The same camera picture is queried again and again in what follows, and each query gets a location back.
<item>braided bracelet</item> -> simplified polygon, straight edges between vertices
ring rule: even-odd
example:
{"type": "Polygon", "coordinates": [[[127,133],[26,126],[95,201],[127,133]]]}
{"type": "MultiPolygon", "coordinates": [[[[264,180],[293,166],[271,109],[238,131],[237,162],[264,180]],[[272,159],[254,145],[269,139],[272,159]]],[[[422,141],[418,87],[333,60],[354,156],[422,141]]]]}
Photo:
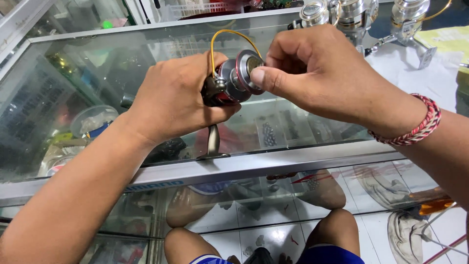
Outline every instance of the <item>braided bracelet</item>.
{"type": "Polygon", "coordinates": [[[432,99],[418,93],[411,93],[411,95],[422,100],[427,106],[427,115],[425,116],[425,119],[418,125],[418,127],[412,129],[412,131],[409,133],[394,139],[382,138],[370,130],[368,130],[368,134],[370,134],[378,142],[393,146],[412,145],[428,137],[428,135],[430,135],[439,125],[441,119],[441,110],[432,99]]]}

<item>left hand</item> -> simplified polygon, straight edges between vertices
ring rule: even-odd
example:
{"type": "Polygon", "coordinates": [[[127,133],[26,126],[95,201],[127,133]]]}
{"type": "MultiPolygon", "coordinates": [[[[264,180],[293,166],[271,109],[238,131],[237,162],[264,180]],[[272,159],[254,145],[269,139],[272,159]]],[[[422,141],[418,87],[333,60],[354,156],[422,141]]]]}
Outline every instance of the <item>left hand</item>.
{"type": "MultiPolygon", "coordinates": [[[[214,53],[215,65],[228,58],[214,53]]],[[[200,91],[212,72],[210,54],[158,62],[151,66],[126,116],[127,128],[155,145],[228,120],[241,105],[208,107],[200,91]]]]}

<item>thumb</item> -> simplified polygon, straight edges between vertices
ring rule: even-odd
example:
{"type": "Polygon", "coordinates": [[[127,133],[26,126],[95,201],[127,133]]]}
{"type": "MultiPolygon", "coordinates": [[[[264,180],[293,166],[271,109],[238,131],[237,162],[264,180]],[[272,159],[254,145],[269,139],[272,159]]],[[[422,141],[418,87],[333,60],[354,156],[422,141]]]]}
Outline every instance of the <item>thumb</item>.
{"type": "Polygon", "coordinates": [[[227,121],[232,115],[241,109],[241,105],[204,107],[206,125],[218,124],[227,121]]]}
{"type": "Polygon", "coordinates": [[[288,74],[277,68],[265,66],[253,69],[250,78],[262,90],[287,99],[307,83],[302,74],[288,74]]]}

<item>green ball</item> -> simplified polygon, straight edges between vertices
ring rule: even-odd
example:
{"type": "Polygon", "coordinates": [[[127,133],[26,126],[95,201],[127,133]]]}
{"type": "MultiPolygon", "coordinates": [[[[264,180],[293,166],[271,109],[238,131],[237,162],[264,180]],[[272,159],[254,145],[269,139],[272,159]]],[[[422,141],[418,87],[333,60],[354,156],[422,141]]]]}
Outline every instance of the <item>green ball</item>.
{"type": "Polygon", "coordinates": [[[107,20],[103,22],[103,29],[110,29],[113,28],[113,24],[107,20]]]}

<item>fingernail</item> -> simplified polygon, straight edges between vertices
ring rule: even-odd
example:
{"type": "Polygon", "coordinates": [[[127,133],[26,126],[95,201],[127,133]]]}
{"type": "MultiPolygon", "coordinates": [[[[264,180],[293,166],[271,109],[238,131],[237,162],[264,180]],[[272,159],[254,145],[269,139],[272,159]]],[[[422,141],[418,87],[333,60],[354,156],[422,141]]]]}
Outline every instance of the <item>fingernail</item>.
{"type": "Polygon", "coordinates": [[[265,70],[255,68],[252,70],[251,75],[250,75],[251,81],[257,86],[262,86],[264,75],[265,75],[265,70]]]}

